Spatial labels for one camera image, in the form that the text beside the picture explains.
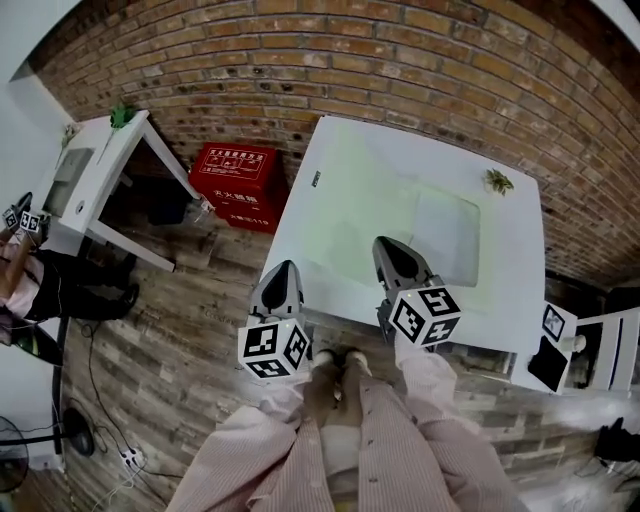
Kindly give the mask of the red box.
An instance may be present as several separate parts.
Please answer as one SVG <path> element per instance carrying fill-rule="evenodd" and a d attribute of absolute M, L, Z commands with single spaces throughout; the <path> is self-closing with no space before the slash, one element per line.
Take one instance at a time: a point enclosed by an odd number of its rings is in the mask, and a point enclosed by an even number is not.
<path fill-rule="evenodd" d="M 231 143 L 206 143 L 189 183 L 230 226 L 273 234 L 289 195 L 278 150 Z"/>

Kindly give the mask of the green leafy plant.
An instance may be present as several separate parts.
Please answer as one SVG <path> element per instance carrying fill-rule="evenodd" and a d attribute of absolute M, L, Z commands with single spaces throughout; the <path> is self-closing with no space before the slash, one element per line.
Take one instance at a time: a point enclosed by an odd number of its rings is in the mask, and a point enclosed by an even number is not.
<path fill-rule="evenodd" d="M 136 109 L 125 104 L 118 104 L 110 111 L 109 121 L 112 130 L 125 127 L 136 115 Z"/>

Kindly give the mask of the black pad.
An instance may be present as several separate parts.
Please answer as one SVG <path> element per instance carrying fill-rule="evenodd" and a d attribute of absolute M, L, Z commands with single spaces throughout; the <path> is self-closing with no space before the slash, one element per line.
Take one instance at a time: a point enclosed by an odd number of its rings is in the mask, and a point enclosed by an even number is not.
<path fill-rule="evenodd" d="M 538 352 L 530 359 L 527 370 L 549 390 L 557 392 L 568 364 L 563 353 L 546 335 L 543 335 Z"/>

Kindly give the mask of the person's right forearm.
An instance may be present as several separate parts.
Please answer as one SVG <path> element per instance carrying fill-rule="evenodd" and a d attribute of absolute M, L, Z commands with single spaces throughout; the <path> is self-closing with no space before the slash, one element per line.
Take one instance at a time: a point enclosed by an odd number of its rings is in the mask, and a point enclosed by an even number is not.
<path fill-rule="evenodd" d="M 395 362 L 405 387 L 405 404 L 427 439 L 445 439 L 458 429 L 477 435 L 479 427 L 454 403 L 457 375 L 440 355 L 395 335 Z"/>

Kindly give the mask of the white chair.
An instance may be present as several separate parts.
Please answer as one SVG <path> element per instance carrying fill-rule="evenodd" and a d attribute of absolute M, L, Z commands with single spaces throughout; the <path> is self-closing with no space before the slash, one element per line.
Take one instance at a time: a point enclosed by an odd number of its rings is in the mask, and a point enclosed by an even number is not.
<path fill-rule="evenodd" d="M 565 395 L 640 395 L 640 307 L 598 316 L 580 318 L 578 329 L 599 330 L 587 338 L 586 351 L 593 363 L 585 383 L 566 380 Z"/>

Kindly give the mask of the pale green cloth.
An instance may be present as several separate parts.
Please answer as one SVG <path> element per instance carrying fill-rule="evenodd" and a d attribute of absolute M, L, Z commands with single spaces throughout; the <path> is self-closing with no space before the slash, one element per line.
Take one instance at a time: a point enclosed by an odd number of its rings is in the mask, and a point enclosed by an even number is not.
<path fill-rule="evenodd" d="M 372 245 L 388 236 L 420 253 L 477 311 L 495 302 L 489 202 L 405 177 L 355 130 L 335 128 L 297 236 L 304 257 L 335 276 L 377 286 Z"/>

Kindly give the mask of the person's shoe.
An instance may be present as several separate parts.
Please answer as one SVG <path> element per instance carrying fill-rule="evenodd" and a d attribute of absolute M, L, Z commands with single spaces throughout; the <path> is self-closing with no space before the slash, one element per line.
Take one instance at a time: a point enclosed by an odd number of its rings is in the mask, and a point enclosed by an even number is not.
<path fill-rule="evenodd" d="M 357 380 L 362 376 L 371 377 L 368 359 L 363 352 L 355 348 L 349 348 L 343 354 L 343 373 L 347 380 Z"/>
<path fill-rule="evenodd" d="M 336 352 L 330 349 L 320 350 L 312 359 L 311 374 L 312 375 L 329 375 L 335 376 L 342 370 L 340 358 Z"/>

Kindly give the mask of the person's legs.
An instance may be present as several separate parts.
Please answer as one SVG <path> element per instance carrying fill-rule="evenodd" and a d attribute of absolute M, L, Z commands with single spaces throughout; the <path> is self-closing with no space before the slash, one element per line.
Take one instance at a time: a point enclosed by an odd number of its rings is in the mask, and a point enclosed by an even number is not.
<path fill-rule="evenodd" d="M 335 376 L 311 374 L 311 381 L 304 389 L 307 415 L 319 428 L 327 425 L 360 427 L 363 420 L 360 397 L 362 377 L 347 380 L 343 368 Z"/>

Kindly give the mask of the large white table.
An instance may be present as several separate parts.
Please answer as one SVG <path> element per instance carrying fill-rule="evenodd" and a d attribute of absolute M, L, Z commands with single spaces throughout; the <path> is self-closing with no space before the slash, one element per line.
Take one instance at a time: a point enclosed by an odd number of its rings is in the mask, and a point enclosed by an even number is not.
<path fill-rule="evenodd" d="M 460 295 L 447 285 L 463 317 L 454 331 L 458 344 L 503 352 L 529 354 L 537 345 L 544 301 L 544 235 L 536 181 L 509 167 L 505 174 L 514 190 L 504 197 L 488 193 L 483 177 L 497 163 L 478 154 L 381 125 L 324 116 L 317 123 L 292 186 L 283 216 L 266 259 L 266 267 L 292 260 L 298 267 L 306 306 L 314 311 L 365 324 L 375 324 L 384 292 L 350 283 L 307 260 L 298 230 L 308 217 L 310 188 L 319 176 L 318 166 L 328 149 L 332 131 L 346 126 L 362 135 L 405 177 L 420 177 L 450 192 L 478 195 L 489 202 L 494 230 L 491 268 L 494 272 L 494 305 L 487 311 L 465 306 Z"/>

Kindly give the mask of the black standing fan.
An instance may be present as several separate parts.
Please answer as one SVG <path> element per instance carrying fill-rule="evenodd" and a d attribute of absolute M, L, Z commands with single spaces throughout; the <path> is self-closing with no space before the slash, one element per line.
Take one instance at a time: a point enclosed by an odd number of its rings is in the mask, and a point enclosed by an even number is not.
<path fill-rule="evenodd" d="M 54 367 L 62 363 L 58 343 L 34 324 L 19 325 L 11 315 L 0 314 L 0 345 L 16 347 Z M 67 439 L 76 452 L 89 457 L 94 453 L 94 436 L 85 417 L 75 408 L 67 408 L 62 417 L 53 404 L 55 419 L 48 427 L 19 428 L 0 415 L 0 497 L 19 488 L 29 470 L 30 444 Z"/>

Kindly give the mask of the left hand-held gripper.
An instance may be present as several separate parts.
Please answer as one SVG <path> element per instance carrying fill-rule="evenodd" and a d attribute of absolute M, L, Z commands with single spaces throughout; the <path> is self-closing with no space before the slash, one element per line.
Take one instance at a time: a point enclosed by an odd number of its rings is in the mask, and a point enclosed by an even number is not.
<path fill-rule="evenodd" d="M 246 325 L 238 330 L 239 364 L 259 381 L 293 377 L 310 369 L 312 341 L 305 331 L 298 267 L 285 260 L 255 287 Z M 267 316 L 281 306 L 289 317 Z"/>

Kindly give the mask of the black picture frame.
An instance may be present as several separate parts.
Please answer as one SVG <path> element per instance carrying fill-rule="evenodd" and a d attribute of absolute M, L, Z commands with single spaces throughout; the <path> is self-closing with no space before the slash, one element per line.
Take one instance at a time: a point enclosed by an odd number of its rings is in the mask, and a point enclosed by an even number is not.
<path fill-rule="evenodd" d="M 566 321 L 561 313 L 550 303 L 544 307 L 541 334 L 549 341 L 558 343 L 561 340 Z"/>

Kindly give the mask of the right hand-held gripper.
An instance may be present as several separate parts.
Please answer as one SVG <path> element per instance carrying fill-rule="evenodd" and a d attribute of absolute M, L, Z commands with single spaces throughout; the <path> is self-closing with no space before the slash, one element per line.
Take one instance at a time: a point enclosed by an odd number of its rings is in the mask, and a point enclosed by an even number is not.
<path fill-rule="evenodd" d="M 420 348 L 447 342 L 462 310 L 426 260 L 405 243 L 385 236 L 375 238 L 372 255 L 378 281 L 386 291 L 408 286 L 388 292 L 377 308 L 385 341 L 407 341 Z"/>

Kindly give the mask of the person's left shoe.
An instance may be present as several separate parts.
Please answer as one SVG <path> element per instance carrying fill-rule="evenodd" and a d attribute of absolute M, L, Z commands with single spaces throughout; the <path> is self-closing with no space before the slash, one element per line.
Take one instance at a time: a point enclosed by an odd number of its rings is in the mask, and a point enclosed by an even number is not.
<path fill-rule="evenodd" d="M 312 375 L 329 375 L 335 376 L 342 370 L 340 358 L 336 352 L 330 349 L 320 350 L 312 359 L 311 374 Z"/>

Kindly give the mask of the person's right shoe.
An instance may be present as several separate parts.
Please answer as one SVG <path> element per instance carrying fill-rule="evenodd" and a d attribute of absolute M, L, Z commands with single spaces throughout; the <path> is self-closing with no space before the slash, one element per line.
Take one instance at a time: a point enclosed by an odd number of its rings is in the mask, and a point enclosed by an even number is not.
<path fill-rule="evenodd" d="M 362 376 L 371 377 L 368 359 L 363 352 L 355 348 L 349 348 L 343 354 L 343 373 L 347 380 L 357 380 Z"/>

